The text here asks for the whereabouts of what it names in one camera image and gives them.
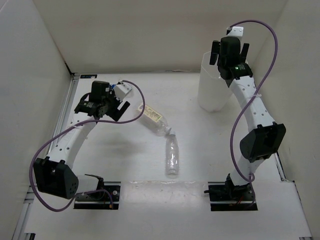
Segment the clear bottle without label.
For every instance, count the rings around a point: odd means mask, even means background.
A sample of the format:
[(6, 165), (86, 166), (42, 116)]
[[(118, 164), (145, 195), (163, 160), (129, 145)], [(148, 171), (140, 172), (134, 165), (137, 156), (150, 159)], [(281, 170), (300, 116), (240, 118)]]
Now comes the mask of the clear bottle without label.
[(165, 174), (178, 175), (180, 171), (180, 151), (176, 133), (171, 131), (165, 145)]

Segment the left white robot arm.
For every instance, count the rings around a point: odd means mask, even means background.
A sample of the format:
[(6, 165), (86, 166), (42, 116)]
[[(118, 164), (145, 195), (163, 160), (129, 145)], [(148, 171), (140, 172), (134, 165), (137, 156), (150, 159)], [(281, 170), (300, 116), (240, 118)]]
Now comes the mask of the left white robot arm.
[(64, 199), (87, 192), (93, 200), (105, 194), (102, 178), (85, 174), (77, 176), (73, 171), (76, 156), (97, 121), (104, 116), (118, 121), (130, 106), (124, 98), (132, 90), (120, 81), (115, 86), (105, 81), (93, 81), (91, 91), (81, 97), (70, 121), (72, 129), (63, 134), (45, 158), (37, 158), (33, 164), (36, 186), (39, 192)]

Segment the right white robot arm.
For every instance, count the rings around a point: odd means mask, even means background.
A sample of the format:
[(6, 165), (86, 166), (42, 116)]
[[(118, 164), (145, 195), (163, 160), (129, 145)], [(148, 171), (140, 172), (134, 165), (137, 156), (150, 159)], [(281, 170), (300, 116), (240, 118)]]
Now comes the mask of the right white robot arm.
[(253, 72), (245, 62), (249, 44), (241, 45), (235, 36), (213, 41), (210, 65), (217, 65), (227, 87), (235, 95), (244, 116), (248, 134), (240, 141), (240, 159), (232, 157), (235, 170), (228, 174), (224, 193), (230, 200), (238, 199), (243, 189), (254, 180), (258, 167), (276, 153), (285, 136), (286, 127), (276, 123), (258, 95)]

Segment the large green label bottle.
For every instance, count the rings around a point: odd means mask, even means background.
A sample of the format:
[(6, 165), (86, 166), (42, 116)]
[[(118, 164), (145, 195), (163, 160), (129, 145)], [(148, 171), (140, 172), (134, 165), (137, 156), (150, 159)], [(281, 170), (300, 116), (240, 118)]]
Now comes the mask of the large green label bottle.
[(171, 131), (171, 127), (168, 124), (167, 119), (154, 108), (149, 105), (145, 105), (142, 116), (138, 118), (138, 122), (150, 130), (157, 136), (168, 135)]

